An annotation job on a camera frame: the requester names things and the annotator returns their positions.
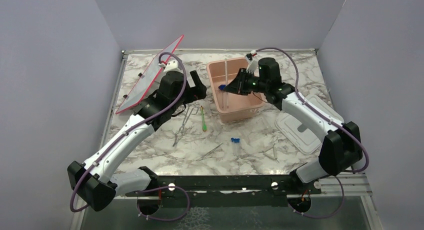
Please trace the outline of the green red yellow stirring rods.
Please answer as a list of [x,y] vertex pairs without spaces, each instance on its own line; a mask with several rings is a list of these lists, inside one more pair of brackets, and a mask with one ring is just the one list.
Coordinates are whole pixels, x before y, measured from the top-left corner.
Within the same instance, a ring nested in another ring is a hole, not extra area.
[[206,132],[208,130],[208,127],[207,127],[206,120],[205,120],[205,110],[204,110],[204,107],[202,105],[200,106],[200,111],[201,111],[202,131]]

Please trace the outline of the metal crucible tongs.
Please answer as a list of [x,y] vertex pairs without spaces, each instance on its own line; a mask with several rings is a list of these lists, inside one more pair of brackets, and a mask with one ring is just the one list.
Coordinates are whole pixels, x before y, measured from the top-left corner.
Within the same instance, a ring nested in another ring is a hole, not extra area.
[[178,131],[174,134],[174,142],[172,144],[173,147],[176,147],[179,141],[183,138],[185,134],[185,128],[186,125],[191,117],[191,115],[196,115],[199,112],[198,106],[188,106],[187,112],[184,114],[184,118],[182,120],[181,126],[179,127]]

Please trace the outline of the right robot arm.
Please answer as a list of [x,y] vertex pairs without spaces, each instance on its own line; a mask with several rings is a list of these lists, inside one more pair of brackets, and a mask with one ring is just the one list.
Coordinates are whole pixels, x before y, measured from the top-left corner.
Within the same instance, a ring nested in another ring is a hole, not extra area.
[[250,67],[240,68],[223,91],[242,96],[264,94],[268,103],[295,117],[321,141],[319,156],[290,173],[288,186],[292,192],[300,194],[310,182],[336,176],[363,158],[360,131],[355,123],[343,123],[304,102],[294,86],[282,81],[280,65],[274,58],[264,57],[253,65],[258,67],[258,76]]

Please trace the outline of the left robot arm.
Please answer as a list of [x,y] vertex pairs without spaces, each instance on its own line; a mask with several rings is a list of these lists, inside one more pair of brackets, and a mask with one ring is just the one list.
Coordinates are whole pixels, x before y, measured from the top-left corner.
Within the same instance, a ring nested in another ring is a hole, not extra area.
[[126,157],[146,138],[175,116],[181,105],[187,105],[206,97],[207,87],[197,71],[190,72],[194,86],[187,76],[177,70],[168,71],[160,80],[157,90],[139,103],[139,110],[128,118],[124,127],[99,151],[83,163],[73,161],[67,167],[73,190],[70,209],[76,213],[74,200],[79,196],[96,212],[103,210],[120,195],[141,191],[152,195],[157,190],[154,173],[146,167],[134,171],[116,173]]

